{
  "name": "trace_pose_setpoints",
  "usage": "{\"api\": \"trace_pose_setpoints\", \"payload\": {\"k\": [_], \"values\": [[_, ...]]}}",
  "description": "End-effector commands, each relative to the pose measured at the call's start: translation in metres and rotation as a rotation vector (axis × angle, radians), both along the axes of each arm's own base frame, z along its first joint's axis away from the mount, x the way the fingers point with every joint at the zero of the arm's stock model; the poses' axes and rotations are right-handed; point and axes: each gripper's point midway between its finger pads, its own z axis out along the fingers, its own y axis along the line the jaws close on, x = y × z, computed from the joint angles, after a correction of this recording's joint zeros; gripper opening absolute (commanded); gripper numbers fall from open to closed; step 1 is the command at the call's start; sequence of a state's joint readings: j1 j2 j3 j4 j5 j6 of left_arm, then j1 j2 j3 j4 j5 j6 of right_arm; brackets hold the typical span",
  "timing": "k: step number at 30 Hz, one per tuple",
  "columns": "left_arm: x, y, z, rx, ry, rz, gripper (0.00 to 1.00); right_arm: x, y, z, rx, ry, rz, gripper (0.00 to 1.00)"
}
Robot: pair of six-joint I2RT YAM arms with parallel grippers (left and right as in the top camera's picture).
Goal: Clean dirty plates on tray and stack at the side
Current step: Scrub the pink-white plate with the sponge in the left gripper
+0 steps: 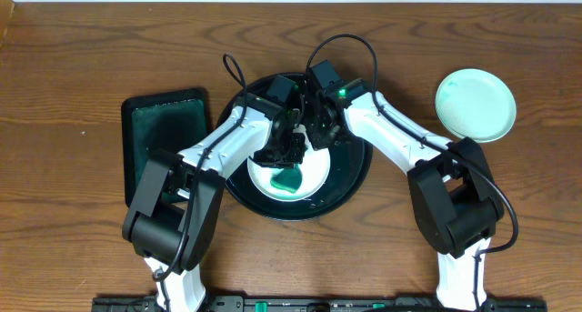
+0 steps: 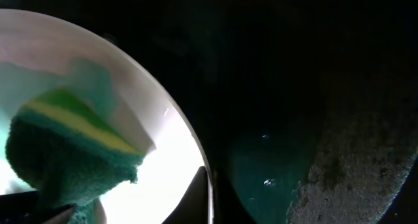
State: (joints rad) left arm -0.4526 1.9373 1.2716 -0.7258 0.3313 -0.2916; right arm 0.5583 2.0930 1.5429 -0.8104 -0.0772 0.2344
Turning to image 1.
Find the green sponge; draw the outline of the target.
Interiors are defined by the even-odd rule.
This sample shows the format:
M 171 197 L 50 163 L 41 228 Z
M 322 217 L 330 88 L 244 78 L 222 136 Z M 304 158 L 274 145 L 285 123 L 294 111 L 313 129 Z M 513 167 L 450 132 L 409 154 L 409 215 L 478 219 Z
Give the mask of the green sponge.
M 302 182 L 303 175 L 299 165 L 294 165 L 291 168 L 283 168 L 281 172 L 273 175 L 270 179 L 270 185 L 273 188 L 284 190 L 291 194 L 298 191 Z

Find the white plate with green stain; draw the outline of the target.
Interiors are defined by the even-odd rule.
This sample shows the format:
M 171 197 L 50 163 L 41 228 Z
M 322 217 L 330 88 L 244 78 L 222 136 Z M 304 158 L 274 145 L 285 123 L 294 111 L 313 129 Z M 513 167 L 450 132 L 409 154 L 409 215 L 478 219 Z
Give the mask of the white plate with green stain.
M 303 133 L 306 136 L 306 128 L 300 125 L 296 133 Z M 329 149 L 315 150 L 306 136 L 306 151 L 303 162 L 299 165 L 303 175 L 303 182 L 298 191 L 294 194 L 284 190 L 273 188 L 270 179 L 278 174 L 283 168 L 262 167 L 254 163 L 249 157 L 246 160 L 247 172 L 253 185 L 263 195 L 282 202 L 296 202 L 312 196 L 326 182 L 331 167 L 331 155 Z

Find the light green stained plate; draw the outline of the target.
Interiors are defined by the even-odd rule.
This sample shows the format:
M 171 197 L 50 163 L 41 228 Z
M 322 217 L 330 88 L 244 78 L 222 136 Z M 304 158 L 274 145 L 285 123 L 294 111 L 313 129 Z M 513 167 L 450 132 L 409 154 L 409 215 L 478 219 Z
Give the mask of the light green stained plate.
M 465 68 L 447 75 L 435 96 L 436 114 L 459 138 L 497 141 L 512 129 L 517 103 L 509 87 L 487 71 Z

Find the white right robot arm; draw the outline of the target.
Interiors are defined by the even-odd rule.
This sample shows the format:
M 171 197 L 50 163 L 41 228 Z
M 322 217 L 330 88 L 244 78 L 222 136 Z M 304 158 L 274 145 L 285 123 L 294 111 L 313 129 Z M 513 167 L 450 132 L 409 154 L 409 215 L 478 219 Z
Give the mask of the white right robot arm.
M 360 138 L 407 177 L 416 225 L 437 252 L 436 297 L 443 307 L 478 311 L 485 304 L 484 257 L 505 214 L 480 145 L 437 136 L 395 110 L 379 92 L 345 88 L 306 95 L 305 126 L 316 149 Z

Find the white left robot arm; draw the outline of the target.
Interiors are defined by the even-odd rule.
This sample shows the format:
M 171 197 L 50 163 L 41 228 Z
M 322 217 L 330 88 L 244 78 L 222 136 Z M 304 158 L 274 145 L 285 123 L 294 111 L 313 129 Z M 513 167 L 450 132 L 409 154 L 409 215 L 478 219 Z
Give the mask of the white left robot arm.
M 122 227 L 151 268 L 164 311 L 197 311 L 206 297 L 199 264 L 213 239 L 226 180 L 249 158 L 275 149 L 266 165 L 292 166 L 304 154 L 296 113 L 249 94 L 203 140 L 145 163 Z

